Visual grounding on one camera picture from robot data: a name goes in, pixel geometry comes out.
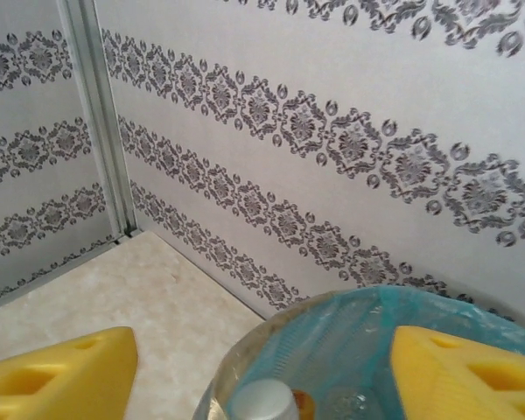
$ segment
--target bottle cap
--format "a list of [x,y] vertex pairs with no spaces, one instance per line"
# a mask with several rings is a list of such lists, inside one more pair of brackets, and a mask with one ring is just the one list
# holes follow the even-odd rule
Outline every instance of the bottle cap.
[[233,420],[298,420],[291,389],[276,379],[261,379],[243,387],[231,405]]

